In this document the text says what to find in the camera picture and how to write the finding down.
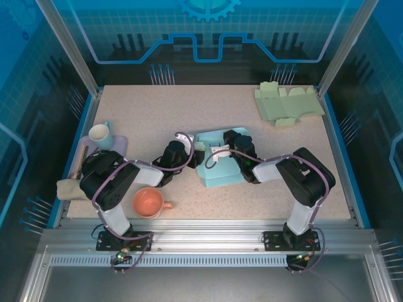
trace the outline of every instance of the beige cloth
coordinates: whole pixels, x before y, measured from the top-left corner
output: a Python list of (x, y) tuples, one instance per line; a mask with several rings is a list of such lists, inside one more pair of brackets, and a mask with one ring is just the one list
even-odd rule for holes
[(60, 200), (82, 199), (89, 201), (84, 191), (80, 188), (79, 179), (62, 179), (56, 182), (57, 198)]

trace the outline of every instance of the gear logo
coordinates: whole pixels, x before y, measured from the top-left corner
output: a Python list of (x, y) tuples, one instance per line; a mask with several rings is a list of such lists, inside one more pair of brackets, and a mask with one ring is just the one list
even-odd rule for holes
[(0, 0), (0, 8), (7, 8), (18, 26), (26, 33), (35, 24), (37, 11), (34, 0)]
[(178, 4), (190, 18), (210, 22), (212, 19), (218, 21), (220, 17), (226, 18), (228, 12), (235, 11), (235, 5), (241, 4), (241, 0), (178, 0)]

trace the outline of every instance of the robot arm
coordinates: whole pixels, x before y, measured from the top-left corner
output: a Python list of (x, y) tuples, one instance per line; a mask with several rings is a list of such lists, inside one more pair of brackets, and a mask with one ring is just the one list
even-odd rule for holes
[[(188, 135), (193, 142), (194, 136)], [(118, 236), (131, 237), (131, 224), (127, 220), (120, 201), (132, 183), (145, 184), (152, 187), (163, 187), (181, 170), (162, 171), (160, 168), (172, 169), (186, 163), (191, 156), (188, 166), (195, 168), (204, 159), (204, 152), (196, 151), (190, 154), (191, 142), (182, 134), (176, 134), (165, 148), (161, 157), (153, 161), (153, 166), (135, 161), (127, 163), (122, 155), (115, 151), (101, 150), (90, 155), (82, 165), (83, 178), (80, 188), (92, 199), (98, 188), (111, 173), (124, 164), (124, 167), (111, 179), (99, 193), (96, 203), (99, 205), (98, 214), (110, 230)]]
[[(250, 136), (230, 130), (224, 133), (224, 142), (229, 145), (231, 150), (240, 151), (260, 160), (255, 153)], [(329, 190), (334, 187), (336, 181), (332, 173), (306, 148), (299, 148), (293, 155), (318, 168), (326, 178)], [(321, 176), (309, 165), (294, 158), (259, 164), (257, 161), (235, 152), (231, 156), (238, 163), (247, 182), (259, 184), (273, 179), (284, 179), (295, 198), (295, 203), (292, 213), (285, 223), (283, 235), (287, 243), (294, 246), (298, 237), (309, 230), (317, 212), (318, 202), (326, 192), (326, 186)]]

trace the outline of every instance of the light blue tray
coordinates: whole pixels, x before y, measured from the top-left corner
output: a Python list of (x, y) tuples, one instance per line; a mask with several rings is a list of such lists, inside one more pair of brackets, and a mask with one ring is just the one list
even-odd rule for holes
[[(228, 184), (239, 184), (245, 181), (241, 174), (241, 170), (233, 158), (220, 157), (219, 162), (213, 169), (207, 170), (204, 166), (207, 157), (211, 154), (210, 143), (218, 142), (221, 146), (224, 146), (224, 139), (222, 136), (224, 132), (228, 130), (230, 129), (199, 133), (196, 136), (196, 141), (203, 142), (205, 147), (205, 160), (196, 168), (197, 174), (202, 178), (205, 187), (220, 187)], [(233, 128), (233, 130), (243, 135), (250, 135), (245, 128)], [(212, 164), (213, 159), (210, 159), (208, 165)]]

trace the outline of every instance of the orange mug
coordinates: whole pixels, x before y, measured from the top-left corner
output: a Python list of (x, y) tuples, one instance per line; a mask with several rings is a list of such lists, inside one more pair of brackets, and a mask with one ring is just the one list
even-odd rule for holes
[(154, 219), (162, 210), (171, 210), (172, 203), (165, 203), (164, 196), (154, 187), (145, 187), (134, 194), (132, 207), (137, 216), (145, 219)]

